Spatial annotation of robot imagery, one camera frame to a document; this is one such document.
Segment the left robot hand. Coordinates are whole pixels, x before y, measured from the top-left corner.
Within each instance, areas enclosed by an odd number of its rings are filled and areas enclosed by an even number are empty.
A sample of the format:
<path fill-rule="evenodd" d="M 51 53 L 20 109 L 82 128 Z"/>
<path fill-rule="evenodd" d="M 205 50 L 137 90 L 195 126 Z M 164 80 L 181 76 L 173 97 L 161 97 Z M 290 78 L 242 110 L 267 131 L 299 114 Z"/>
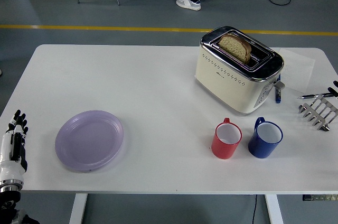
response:
<path fill-rule="evenodd" d="M 26 114 L 17 110 L 2 138 L 1 185 L 23 186 L 23 174 L 27 171 L 25 140 L 28 129 Z"/>

